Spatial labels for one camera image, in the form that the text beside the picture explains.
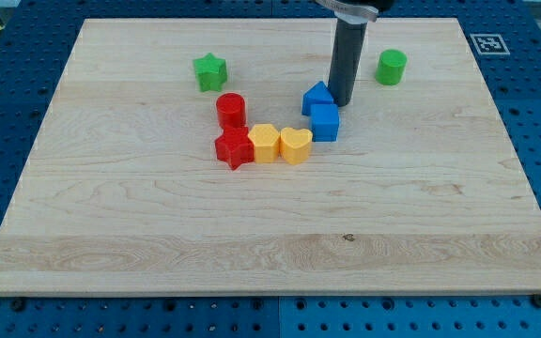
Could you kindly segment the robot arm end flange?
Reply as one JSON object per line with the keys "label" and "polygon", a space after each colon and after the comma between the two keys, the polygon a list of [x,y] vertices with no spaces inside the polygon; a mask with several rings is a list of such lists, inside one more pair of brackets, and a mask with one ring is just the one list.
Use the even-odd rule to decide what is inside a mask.
{"label": "robot arm end flange", "polygon": [[381,12],[389,10],[395,0],[315,0],[335,16],[350,24],[375,22]]}

